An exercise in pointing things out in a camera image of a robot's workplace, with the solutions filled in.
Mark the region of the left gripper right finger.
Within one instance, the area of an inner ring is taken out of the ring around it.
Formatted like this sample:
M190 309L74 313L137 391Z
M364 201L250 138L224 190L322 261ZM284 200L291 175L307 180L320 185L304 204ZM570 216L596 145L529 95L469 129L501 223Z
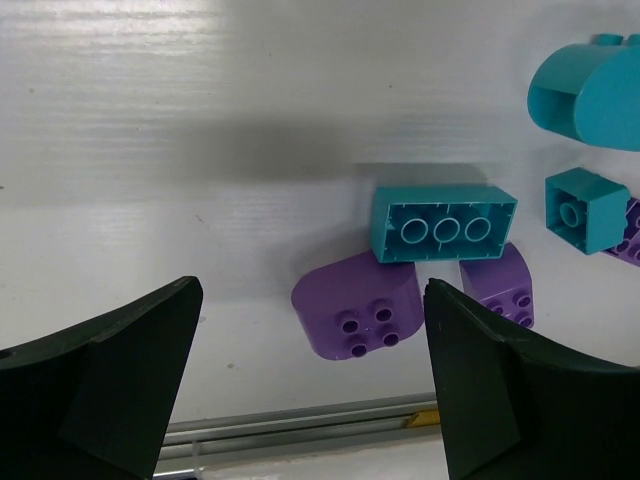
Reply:
M639 371L432 278L424 317L452 479L636 479Z

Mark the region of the teal rounded lego brick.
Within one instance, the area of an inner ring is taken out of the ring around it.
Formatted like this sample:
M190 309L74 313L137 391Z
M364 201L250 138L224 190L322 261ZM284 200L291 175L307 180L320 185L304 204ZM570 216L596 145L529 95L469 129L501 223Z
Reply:
M540 128L583 144L639 150L639 35L598 34L556 50L535 72L527 107Z

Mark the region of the teal rectangular lego brick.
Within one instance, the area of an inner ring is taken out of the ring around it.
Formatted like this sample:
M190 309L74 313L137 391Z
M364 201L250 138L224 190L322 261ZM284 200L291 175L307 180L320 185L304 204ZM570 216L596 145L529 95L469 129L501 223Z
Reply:
M490 185L378 187L370 248L381 263L499 258L517 204Z

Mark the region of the purple rounded lego brick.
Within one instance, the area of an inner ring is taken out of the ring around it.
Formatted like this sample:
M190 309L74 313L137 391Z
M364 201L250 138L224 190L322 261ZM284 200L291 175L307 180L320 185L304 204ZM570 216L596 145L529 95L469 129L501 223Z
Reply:
M314 352L331 361L393 347L424 323L415 265L382 264L372 251L305 274L291 304Z

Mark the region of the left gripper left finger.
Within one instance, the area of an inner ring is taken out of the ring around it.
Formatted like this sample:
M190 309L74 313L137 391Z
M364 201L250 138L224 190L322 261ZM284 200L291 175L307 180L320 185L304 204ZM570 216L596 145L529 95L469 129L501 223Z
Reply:
M2 478L152 478L202 302L185 276L3 349Z

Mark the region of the purple studded lego brick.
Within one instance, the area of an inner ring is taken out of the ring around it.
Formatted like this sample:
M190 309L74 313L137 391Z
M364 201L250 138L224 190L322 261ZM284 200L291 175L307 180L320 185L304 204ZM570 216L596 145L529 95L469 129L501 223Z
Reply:
M627 226L622 242L605 253L629 264L640 264L640 205L639 200L631 197L626 209Z

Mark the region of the small teal lego cube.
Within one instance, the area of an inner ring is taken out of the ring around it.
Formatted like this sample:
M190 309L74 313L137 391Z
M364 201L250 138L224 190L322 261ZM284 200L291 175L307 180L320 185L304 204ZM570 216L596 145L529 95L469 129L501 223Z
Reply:
M580 252L591 255L624 239L630 190L581 167L545 179L548 230Z

